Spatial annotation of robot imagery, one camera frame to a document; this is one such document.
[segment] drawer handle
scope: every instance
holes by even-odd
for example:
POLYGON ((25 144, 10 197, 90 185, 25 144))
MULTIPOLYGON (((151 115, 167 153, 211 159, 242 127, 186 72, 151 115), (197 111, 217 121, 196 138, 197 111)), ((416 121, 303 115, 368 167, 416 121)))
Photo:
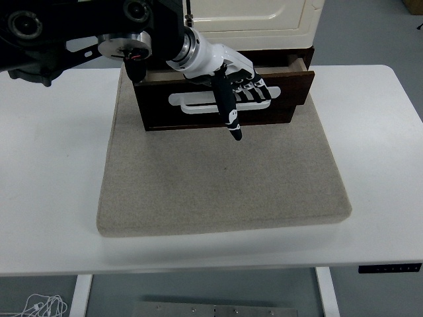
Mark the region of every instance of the drawer handle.
MULTIPOLYGON (((279 97, 281 90, 279 87, 268 87, 270 96, 272 99, 279 97)), ((249 100, 252 100, 252 96, 246 92, 249 100)), ((246 110, 261 110, 269 107, 271 100, 263 100, 261 103, 254 101, 237 103, 238 111, 246 110)), ((180 109, 186 114, 210 114, 217 111, 216 101, 212 91, 202 92, 182 92, 177 94, 171 94, 169 96, 169 104, 172 106, 180 106, 180 109)))

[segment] table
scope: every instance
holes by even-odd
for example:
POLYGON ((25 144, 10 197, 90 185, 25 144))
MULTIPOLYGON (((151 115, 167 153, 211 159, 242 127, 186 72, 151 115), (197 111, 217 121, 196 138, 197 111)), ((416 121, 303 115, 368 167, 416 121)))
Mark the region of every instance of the table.
POLYGON ((0 73, 0 275, 423 260, 423 124, 393 71, 318 66, 311 96, 351 204, 335 225, 104 238, 96 209, 119 69, 52 87, 0 73))

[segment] wooden cabinet base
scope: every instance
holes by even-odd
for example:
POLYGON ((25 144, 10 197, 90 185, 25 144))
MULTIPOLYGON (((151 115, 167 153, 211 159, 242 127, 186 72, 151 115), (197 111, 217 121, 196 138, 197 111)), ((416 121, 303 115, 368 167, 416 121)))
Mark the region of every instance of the wooden cabinet base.
MULTIPOLYGON (((314 72, 306 67, 311 60, 310 54, 313 55, 313 48, 310 50, 308 53, 304 50, 302 57, 300 52, 291 50, 244 52, 267 86, 280 87, 282 92, 266 109, 240 111, 241 125, 291 121, 295 107, 304 104, 313 82, 314 72)), ((218 113, 186 114, 180 107, 170 105, 171 94, 210 90, 204 85, 189 83, 176 71, 150 70, 142 83, 134 85, 134 90, 146 131, 224 126, 218 113)))

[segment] white robotic hand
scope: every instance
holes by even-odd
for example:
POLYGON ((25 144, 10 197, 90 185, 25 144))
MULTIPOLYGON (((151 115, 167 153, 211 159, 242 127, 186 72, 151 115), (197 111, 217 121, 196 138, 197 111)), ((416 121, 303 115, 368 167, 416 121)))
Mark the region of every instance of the white robotic hand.
POLYGON ((209 43, 193 28, 186 27, 183 48, 167 64, 190 82, 212 87, 219 114, 238 141, 242 133, 235 94, 241 102, 271 99, 266 84, 248 58, 223 44, 209 43))

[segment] felt pad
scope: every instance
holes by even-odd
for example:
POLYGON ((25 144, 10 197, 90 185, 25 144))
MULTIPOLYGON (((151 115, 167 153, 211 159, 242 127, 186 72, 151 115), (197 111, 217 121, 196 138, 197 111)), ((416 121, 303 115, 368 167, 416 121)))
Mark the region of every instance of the felt pad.
POLYGON ((242 131, 241 141, 225 127, 146 132, 122 72, 98 231, 198 234, 336 223, 350 215, 310 96, 291 123, 242 131))

